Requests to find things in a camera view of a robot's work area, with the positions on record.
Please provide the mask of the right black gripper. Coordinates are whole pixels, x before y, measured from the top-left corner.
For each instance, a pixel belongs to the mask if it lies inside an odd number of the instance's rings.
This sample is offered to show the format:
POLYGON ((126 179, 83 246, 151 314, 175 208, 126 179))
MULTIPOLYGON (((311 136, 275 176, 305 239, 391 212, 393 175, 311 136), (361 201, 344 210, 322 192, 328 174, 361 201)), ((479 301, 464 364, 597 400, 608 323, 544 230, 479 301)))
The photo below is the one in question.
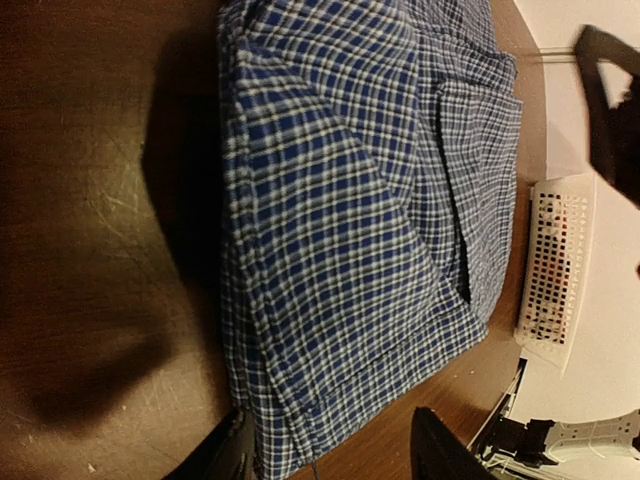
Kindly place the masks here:
POLYGON ((589 161, 594 170, 634 205, 639 204, 639 51, 593 25, 582 27, 573 47, 589 114, 589 161), (616 106, 608 103, 599 63, 631 76, 616 106))

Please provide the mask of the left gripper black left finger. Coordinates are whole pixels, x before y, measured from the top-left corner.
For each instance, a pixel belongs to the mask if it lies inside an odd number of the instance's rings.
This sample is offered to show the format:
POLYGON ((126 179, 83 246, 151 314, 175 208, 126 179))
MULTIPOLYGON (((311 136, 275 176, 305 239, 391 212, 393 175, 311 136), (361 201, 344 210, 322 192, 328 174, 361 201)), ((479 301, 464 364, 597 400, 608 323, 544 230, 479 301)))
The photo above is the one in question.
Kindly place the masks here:
POLYGON ((168 480, 253 478, 255 427, 251 414, 234 408, 168 475, 168 480))

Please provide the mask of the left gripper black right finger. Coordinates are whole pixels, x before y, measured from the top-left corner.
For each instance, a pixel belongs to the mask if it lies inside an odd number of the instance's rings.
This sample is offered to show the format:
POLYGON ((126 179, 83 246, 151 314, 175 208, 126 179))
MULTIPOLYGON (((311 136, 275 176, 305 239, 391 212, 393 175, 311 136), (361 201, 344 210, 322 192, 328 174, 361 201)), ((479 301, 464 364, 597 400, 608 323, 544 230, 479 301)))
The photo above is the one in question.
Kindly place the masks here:
POLYGON ((429 408, 413 413, 410 456, 413 480, 493 479, 429 408))

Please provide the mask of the blue small-check long sleeve shirt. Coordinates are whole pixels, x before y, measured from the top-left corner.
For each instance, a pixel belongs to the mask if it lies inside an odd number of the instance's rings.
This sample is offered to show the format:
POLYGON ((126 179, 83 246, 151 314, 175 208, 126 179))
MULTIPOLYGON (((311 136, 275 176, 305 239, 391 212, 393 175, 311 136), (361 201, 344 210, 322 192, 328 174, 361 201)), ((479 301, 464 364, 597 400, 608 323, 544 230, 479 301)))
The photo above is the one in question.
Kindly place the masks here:
POLYGON ((223 345, 285 479, 487 336, 516 64, 486 1, 232 1, 218 38, 223 345))

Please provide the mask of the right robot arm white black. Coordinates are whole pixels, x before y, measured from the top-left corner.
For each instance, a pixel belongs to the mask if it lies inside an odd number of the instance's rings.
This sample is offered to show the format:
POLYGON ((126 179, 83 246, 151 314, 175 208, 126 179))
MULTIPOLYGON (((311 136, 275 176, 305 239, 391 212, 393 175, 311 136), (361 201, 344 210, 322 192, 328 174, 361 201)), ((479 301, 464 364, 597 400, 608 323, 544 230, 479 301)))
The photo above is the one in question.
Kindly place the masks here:
POLYGON ((530 192, 514 336, 524 374, 486 446, 547 479, 639 475, 639 50, 593 25, 570 54, 580 169, 530 192))

